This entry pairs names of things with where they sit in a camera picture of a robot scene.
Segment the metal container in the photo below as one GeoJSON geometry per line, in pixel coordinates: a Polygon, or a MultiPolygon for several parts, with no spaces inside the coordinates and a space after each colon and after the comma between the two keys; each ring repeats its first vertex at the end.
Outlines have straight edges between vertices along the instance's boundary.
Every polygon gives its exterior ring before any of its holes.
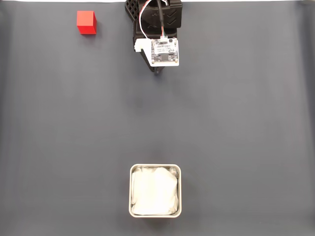
{"type": "Polygon", "coordinates": [[[130,182],[129,182],[129,213],[133,217],[136,218],[176,218],[178,217],[182,212],[182,171],[181,168],[179,168],[178,165],[174,164],[135,164],[131,167],[130,169],[130,182]],[[157,167],[164,167],[164,168],[175,168],[177,173],[178,173],[178,182],[177,182],[177,197],[178,197],[178,209],[177,212],[175,212],[172,215],[136,215],[133,214],[131,208],[131,175],[133,171],[136,168],[142,168],[142,167],[147,167],[147,168],[157,168],[157,167]]]}

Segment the white cloth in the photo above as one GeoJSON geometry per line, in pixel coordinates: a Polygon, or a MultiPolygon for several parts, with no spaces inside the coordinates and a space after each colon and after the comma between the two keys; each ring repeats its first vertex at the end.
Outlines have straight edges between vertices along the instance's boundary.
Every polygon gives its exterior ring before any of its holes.
{"type": "Polygon", "coordinates": [[[137,215],[170,215],[177,211],[176,170],[137,168],[131,175],[132,212],[137,215]]]}

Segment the gray surface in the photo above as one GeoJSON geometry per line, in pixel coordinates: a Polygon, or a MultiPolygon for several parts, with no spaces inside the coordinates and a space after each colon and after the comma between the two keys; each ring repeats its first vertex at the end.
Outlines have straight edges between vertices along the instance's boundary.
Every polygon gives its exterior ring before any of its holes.
{"type": "Polygon", "coordinates": [[[185,3],[181,65],[158,79],[122,3],[0,10],[1,236],[315,234],[305,6],[185,3]],[[129,215],[135,163],[181,167],[179,218],[129,215]]]}

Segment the cable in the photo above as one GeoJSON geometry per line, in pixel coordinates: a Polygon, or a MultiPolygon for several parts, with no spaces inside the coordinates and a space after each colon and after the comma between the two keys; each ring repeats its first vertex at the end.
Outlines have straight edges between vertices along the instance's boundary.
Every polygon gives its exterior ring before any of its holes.
{"type": "MultiPolygon", "coordinates": [[[[141,16],[142,16],[142,13],[143,13],[143,11],[144,11],[144,9],[147,7],[147,5],[151,2],[152,0],[147,0],[145,3],[144,3],[144,5],[143,5],[143,7],[142,7],[142,9],[141,9],[141,11],[140,11],[140,13],[139,13],[139,25],[140,25],[140,29],[141,29],[141,32],[143,33],[143,35],[146,37],[146,38],[148,38],[147,37],[147,35],[144,33],[144,31],[143,31],[143,29],[142,29],[142,25],[141,25],[141,16]]],[[[167,0],[162,0],[164,3],[165,3],[165,5],[166,6],[168,6],[168,3],[167,3],[167,0]]],[[[162,26],[162,36],[164,36],[165,34],[164,34],[164,25],[162,26]]]]}
{"type": "Polygon", "coordinates": [[[164,35],[164,16],[163,16],[162,5],[161,5],[160,0],[157,0],[157,7],[158,7],[159,21],[161,22],[162,37],[165,37],[165,35],[164,35]]]}

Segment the red cube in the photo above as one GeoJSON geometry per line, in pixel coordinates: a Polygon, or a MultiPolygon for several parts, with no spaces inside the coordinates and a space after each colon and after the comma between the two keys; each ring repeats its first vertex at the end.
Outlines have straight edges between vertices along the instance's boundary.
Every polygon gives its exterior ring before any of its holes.
{"type": "Polygon", "coordinates": [[[96,34],[96,17],[94,11],[78,11],[77,27],[81,34],[96,34]]]}

